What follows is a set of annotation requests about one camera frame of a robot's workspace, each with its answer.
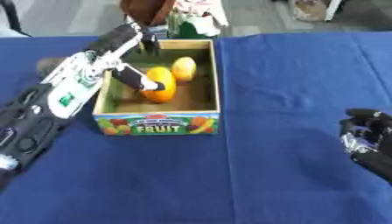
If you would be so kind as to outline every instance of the robotic arm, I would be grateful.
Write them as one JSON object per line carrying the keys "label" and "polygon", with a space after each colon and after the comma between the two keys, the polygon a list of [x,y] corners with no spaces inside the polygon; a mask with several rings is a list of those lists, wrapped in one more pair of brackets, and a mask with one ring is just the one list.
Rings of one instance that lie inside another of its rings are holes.
{"label": "robotic arm", "polygon": [[103,74],[141,90],[165,89],[149,80],[121,57],[143,42],[158,53],[158,41],[138,23],[123,24],[102,36],[82,52],[66,58],[39,84],[0,110],[0,174],[14,176],[50,148],[56,136],[83,105],[101,88]]}
{"label": "robotic arm", "polygon": [[392,116],[378,110],[352,108],[340,121],[340,138],[357,164],[392,182]]}

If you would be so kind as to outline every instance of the floor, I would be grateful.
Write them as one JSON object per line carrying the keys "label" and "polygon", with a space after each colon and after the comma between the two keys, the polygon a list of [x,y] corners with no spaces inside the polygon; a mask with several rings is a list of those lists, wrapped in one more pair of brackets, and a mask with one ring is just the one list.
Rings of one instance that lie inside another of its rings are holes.
{"label": "floor", "polygon": [[[99,35],[119,25],[118,0],[14,0],[33,36]],[[330,23],[294,19],[287,3],[222,0],[230,22],[223,36],[271,32],[391,31],[392,1],[353,0]]]}

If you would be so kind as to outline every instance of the open box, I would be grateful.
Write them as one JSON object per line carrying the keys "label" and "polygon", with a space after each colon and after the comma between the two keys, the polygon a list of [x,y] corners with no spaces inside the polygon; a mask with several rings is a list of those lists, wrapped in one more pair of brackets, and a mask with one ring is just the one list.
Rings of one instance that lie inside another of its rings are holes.
{"label": "open box", "polygon": [[170,68],[180,57],[192,57],[197,64],[194,79],[178,83],[171,101],[154,103],[106,73],[94,107],[101,130],[115,136],[217,133],[221,107],[213,41],[159,42],[159,56],[131,53],[123,60],[146,72],[156,66]]}

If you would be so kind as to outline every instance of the box label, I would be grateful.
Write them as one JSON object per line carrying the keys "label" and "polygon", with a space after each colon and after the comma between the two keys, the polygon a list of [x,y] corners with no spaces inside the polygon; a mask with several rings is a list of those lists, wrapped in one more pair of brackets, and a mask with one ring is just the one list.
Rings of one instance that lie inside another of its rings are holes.
{"label": "box label", "polygon": [[219,115],[98,115],[106,135],[187,135],[217,132]]}

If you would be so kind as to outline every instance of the blue fabric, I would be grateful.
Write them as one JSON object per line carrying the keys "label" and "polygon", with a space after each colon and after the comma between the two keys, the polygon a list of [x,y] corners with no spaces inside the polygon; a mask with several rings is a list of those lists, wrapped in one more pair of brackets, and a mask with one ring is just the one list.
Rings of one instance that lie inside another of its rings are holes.
{"label": "blue fabric", "polygon": [[[107,137],[90,103],[0,194],[0,223],[390,223],[390,186],[337,135],[346,108],[392,112],[391,37],[219,39],[219,135]],[[94,39],[0,39],[0,100]]]}

